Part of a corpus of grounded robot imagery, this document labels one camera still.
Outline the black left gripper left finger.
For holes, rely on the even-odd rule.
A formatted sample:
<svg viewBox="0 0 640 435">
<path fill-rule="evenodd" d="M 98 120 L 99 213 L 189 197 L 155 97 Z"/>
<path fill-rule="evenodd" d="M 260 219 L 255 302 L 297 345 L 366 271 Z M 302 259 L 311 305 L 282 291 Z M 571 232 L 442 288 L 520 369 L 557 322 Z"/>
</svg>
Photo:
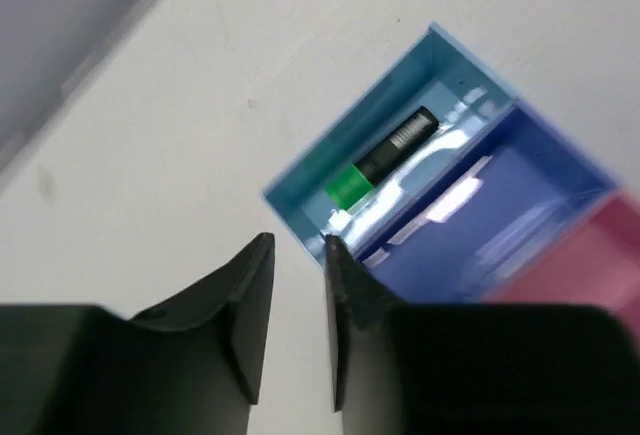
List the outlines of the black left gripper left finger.
<svg viewBox="0 0 640 435">
<path fill-rule="evenodd" d="M 78 337 L 67 434 L 244 434 L 259 399 L 275 237 L 129 320 L 93 309 Z"/>
</svg>

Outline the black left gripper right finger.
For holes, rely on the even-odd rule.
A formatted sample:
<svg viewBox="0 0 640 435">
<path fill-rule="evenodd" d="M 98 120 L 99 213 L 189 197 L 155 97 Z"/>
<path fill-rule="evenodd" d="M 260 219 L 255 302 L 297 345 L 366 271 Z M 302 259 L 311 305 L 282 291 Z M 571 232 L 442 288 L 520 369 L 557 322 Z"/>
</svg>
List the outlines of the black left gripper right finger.
<svg viewBox="0 0 640 435">
<path fill-rule="evenodd" d="M 345 434 L 398 434 L 400 384 L 386 316 L 398 299 L 336 235 L 325 239 L 334 411 Z"/>
</svg>

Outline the green cap black highlighter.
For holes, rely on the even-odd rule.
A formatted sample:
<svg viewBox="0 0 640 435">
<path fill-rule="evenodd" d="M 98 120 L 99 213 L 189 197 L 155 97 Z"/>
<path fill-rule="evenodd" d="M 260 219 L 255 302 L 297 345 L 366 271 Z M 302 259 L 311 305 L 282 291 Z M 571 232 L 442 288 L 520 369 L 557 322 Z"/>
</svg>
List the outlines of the green cap black highlighter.
<svg viewBox="0 0 640 435">
<path fill-rule="evenodd" d="M 326 186 L 327 194 L 339 209 L 349 210 L 403 164 L 439 126 L 438 119 L 426 107 L 419 107 L 335 177 Z"/>
</svg>

